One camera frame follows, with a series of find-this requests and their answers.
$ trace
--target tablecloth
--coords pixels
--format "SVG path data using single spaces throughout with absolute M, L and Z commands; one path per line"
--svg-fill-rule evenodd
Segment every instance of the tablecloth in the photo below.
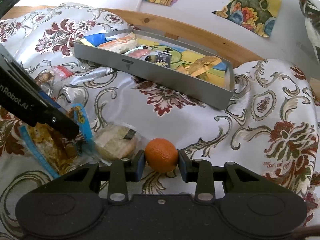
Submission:
M 143 136 L 141 148 L 150 139 L 166 138 L 192 159 L 203 158 L 216 166 L 239 163 L 303 197 L 308 205 L 305 225 L 319 222 L 320 104 L 304 74 L 282 60 L 245 63 L 234 69 L 233 97 L 228 108 L 219 111 L 111 66 L 73 56 L 75 39 L 127 27 L 105 10 L 65 3 L 1 23 L 0 41 L 60 105 L 83 104 L 93 133 L 108 122 L 126 123 Z M 61 82 L 41 75 L 57 68 L 68 73 Z M 21 123 L 0 108 L 0 239 L 21 237 L 15 204 L 52 180 L 20 138 Z M 222 197 L 222 185 L 215 183 L 216 197 Z M 193 194 L 195 187 L 182 181 L 178 168 L 159 174 L 148 166 L 141 182 L 128 183 L 131 195 Z M 103 183 L 100 196 L 106 197 L 107 190 L 108 183 Z

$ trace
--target screw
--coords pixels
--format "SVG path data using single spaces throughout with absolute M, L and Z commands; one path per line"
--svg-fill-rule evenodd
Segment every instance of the screw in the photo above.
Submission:
M 213 195 L 210 193 L 200 193 L 198 194 L 198 199 L 202 201 L 210 201 L 213 199 Z
M 125 195 L 122 193 L 113 193 L 109 198 L 113 201 L 123 201 L 125 199 Z

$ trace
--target gray box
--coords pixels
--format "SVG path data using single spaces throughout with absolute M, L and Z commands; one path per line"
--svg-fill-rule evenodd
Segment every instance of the gray box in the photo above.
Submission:
M 111 37 L 119 33 L 133 32 L 138 35 L 148 36 L 150 38 L 155 38 L 161 41 L 169 42 L 174 45 L 190 49 L 194 52 L 198 52 L 207 56 L 216 56 L 211 49 L 204 50 L 204 46 L 199 46 L 201 49 L 185 42 L 176 41 L 161 35 L 154 33 L 147 33 L 138 30 L 122 30 L 107 33 L 106 37 Z M 228 106 L 228 102 L 232 97 L 234 90 L 234 74 L 232 64 L 221 58 L 223 62 L 227 64 L 227 71 L 230 76 L 229 90 L 221 88 L 214 84 L 203 81 L 199 78 L 192 77 L 176 70 L 166 68 L 148 61 L 144 61 L 138 58 L 129 57 L 124 54 L 119 54 L 116 52 L 111 52 L 108 50 L 90 47 L 82 44 L 79 41 L 74 43 L 74 54 L 75 57 L 86 59 L 92 62 L 96 62 L 102 65 L 121 70 L 123 72 L 129 73 L 131 75 L 150 80 L 154 83 L 163 85 L 170 89 L 181 92 L 190 97 L 196 98 L 210 106 L 217 109 L 224 110 Z

